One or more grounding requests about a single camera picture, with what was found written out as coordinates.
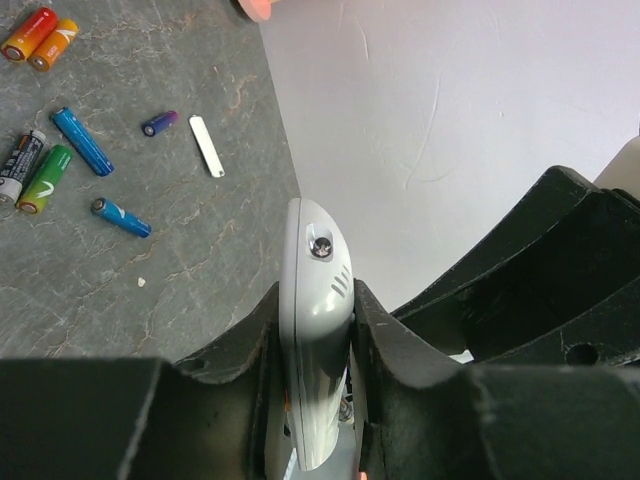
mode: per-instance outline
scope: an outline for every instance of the red battery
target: red battery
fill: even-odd
[[[58,25],[58,16],[47,7],[39,8],[2,44],[2,54],[13,62],[24,62]]]

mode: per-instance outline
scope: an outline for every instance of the aa battery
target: aa battery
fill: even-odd
[[[38,9],[2,44],[3,55],[11,61],[24,62],[57,24],[58,17],[53,10],[47,7]]]
[[[42,212],[70,160],[70,149],[63,145],[53,147],[27,191],[20,197],[17,207],[27,213]]]
[[[146,238],[151,234],[151,226],[133,213],[127,212],[106,198],[98,198],[91,204],[91,211],[97,216],[117,225],[129,233]]]
[[[153,117],[148,122],[142,124],[142,131],[147,137],[155,137],[158,133],[166,130],[178,121],[179,115],[173,110],[169,110],[157,117]]]
[[[115,167],[69,108],[54,113],[51,119],[96,175],[105,177],[113,172]]]
[[[14,205],[18,201],[24,181],[35,166],[46,138],[44,133],[31,130],[31,133],[22,136],[13,149],[9,160],[0,171],[1,203]]]
[[[41,72],[49,70],[62,52],[71,45],[78,30],[78,25],[73,20],[68,18],[60,20],[56,29],[31,54],[29,63]]]

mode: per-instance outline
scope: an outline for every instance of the purple battery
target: purple battery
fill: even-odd
[[[178,114],[173,110],[169,110],[166,113],[153,117],[148,122],[142,124],[142,131],[147,137],[155,137],[156,134],[166,130],[171,125],[178,121]]]

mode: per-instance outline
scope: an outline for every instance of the white plastic casing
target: white plastic casing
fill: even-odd
[[[312,253],[326,238],[331,252]],[[307,199],[289,202],[280,280],[280,343],[301,470],[324,463],[338,441],[354,292],[347,244],[331,216]]]

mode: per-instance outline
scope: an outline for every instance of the green battery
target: green battery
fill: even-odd
[[[70,149],[63,145],[53,147],[16,206],[27,213],[42,212],[67,169],[69,160],[71,160]]]

